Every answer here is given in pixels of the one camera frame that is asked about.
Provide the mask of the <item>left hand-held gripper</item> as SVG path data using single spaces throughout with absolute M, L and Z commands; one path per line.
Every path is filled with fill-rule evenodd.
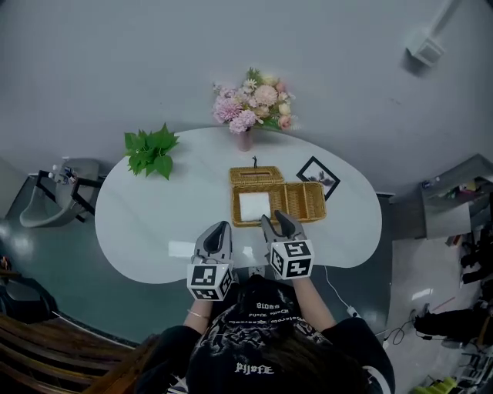
M 187 288 L 195 300 L 223 301 L 233 283 L 232 230 L 227 221 L 211 225 L 196 240 L 187 266 Z

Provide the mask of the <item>wicker basket tray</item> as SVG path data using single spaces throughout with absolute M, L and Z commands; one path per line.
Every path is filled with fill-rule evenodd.
M 324 191 L 318 182 L 286 182 L 275 166 L 236 167 L 229 170 L 231 184 L 231 213 L 236 227 L 255 227 L 255 222 L 240 219 L 240 193 L 268 192 L 270 220 L 277 222 L 274 212 L 283 211 L 299 222 L 316 222 L 327 214 Z

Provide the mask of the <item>white napkin pack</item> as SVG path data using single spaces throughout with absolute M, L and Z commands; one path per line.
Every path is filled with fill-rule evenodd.
M 240 219 L 242 222 L 255 222 L 265 215 L 270 217 L 270 197 L 268 192 L 240 193 Z

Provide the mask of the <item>person's left forearm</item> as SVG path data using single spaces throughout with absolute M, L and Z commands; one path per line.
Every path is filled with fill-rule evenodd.
M 183 325 L 203 335 L 209 325 L 212 308 L 211 301 L 195 300 L 188 309 Z

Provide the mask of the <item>person's right forearm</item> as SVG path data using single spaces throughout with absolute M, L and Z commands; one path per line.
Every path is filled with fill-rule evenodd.
M 293 279 L 293 288 L 304 320 L 318 332 L 337 323 L 310 278 Z

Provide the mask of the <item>person's black printed t-shirt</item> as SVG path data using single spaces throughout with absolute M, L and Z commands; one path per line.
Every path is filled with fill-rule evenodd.
M 318 332 L 293 283 L 254 275 L 212 303 L 203 335 L 183 324 L 161 334 L 135 394 L 395 394 L 367 323 L 348 318 Z

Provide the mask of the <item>green leafy plant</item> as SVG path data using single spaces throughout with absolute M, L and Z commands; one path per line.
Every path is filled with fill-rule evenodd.
M 169 152 L 179 144 L 179 136 L 170 132 L 166 123 L 154 132 L 139 129 L 137 133 L 124 134 L 128 170 L 145 177 L 156 172 L 166 180 L 173 170 L 173 159 Z

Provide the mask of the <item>pink flower bouquet in vase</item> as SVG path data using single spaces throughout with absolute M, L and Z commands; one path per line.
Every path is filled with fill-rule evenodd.
M 297 123 L 292 110 L 295 96 L 284 81 L 249 68 L 238 86 L 215 83 L 212 113 L 215 120 L 227 125 L 242 152 L 253 146 L 253 130 L 290 131 Z

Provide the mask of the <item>small white bottles bundle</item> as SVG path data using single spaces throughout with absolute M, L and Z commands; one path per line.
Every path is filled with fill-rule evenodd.
M 52 171 L 49 173 L 49 178 L 56 183 L 63 185 L 75 184 L 77 180 L 77 174 L 73 168 L 66 165 L 54 165 Z

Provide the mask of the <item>dark wooden bench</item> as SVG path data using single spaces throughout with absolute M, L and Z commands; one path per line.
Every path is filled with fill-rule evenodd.
M 133 394 L 157 339 L 128 347 L 60 318 L 0 314 L 0 394 Z

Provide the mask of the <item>black bag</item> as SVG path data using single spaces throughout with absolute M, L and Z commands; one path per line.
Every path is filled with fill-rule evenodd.
M 26 324 L 53 319 L 55 299 L 34 279 L 0 277 L 0 313 Z

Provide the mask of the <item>yellow-green foam block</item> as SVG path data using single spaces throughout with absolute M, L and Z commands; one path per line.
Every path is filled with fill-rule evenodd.
M 458 387 L 457 382 L 451 377 L 446 377 L 444 380 L 436 380 L 428 388 L 432 394 L 451 394 L 453 389 Z

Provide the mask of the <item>black picture frame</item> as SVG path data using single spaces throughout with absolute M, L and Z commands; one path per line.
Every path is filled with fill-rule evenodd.
M 340 184 L 340 179 L 320 160 L 312 156 L 298 171 L 297 178 L 304 182 L 318 182 L 322 185 L 327 201 Z

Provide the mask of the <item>grey chair with black frame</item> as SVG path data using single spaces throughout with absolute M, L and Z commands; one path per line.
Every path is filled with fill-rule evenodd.
M 20 214 L 26 228 L 61 227 L 73 220 L 84 222 L 88 214 L 95 215 L 96 194 L 103 178 L 95 159 L 62 159 L 56 165 L 73 168 L 75 184 L 63 185 L 49 178 L 52 171 L 39 171 L 27 208 Z

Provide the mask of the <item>white wall box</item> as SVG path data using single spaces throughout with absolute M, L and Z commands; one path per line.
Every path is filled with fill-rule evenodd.
M 444 0 L 432 21 L 412 32 L 406 42 L 405 50 L 414 60 L 427 67 L 433 67 L 442 57 L 444 49 L 436 37 L 450 13 L 454 12 L 453 8 L 457 1 L 460 0 Z

